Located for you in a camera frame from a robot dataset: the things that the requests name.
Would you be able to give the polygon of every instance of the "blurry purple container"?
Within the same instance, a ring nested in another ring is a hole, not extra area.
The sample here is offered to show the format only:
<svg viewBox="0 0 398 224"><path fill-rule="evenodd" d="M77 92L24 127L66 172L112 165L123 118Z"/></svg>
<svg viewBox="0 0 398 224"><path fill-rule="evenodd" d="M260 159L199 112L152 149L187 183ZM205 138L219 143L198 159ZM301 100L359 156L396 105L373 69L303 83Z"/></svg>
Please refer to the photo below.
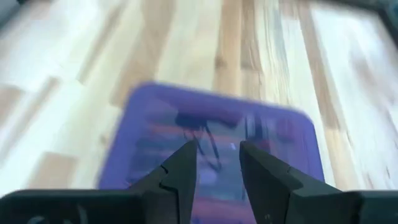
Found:
<svg viewBox="0 0 398 224"><path fill-rule="evenodd" d="M126 105L98 187L127 188L193 138L200 146L193 223L255 223L240 172L242 140L324 181L315 130L305 115L148 83Z"/></svg>

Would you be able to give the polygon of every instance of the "wooden floor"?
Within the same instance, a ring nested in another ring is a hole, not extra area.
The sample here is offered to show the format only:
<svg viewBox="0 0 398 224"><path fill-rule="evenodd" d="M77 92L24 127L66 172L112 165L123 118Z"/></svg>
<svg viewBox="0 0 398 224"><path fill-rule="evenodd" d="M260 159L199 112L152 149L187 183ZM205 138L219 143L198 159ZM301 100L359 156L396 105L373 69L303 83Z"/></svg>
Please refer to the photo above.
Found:
<svg viewBox="0 0 398 224"><path fill-rule="evenodd" d="M304 111L329 184L396 189L397 62L377 15L324 2L32 1L0 33L0 195L95 187L147 80Z"/></svg>

